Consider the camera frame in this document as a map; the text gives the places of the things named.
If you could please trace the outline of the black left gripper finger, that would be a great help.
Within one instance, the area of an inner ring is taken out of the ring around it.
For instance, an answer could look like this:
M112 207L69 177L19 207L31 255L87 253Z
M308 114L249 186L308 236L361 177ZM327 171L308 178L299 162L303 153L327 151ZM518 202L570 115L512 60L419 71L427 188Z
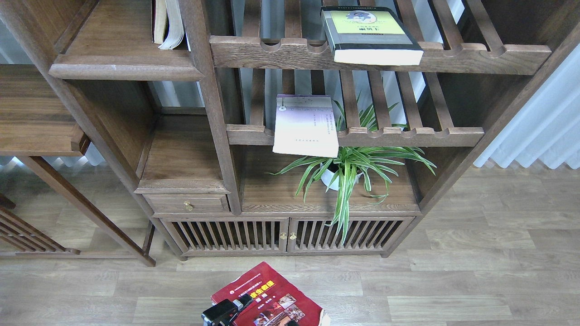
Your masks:
M253 301L254 299L250 295L243 295L234 301L224 299L201 314L204 325L230 326Z

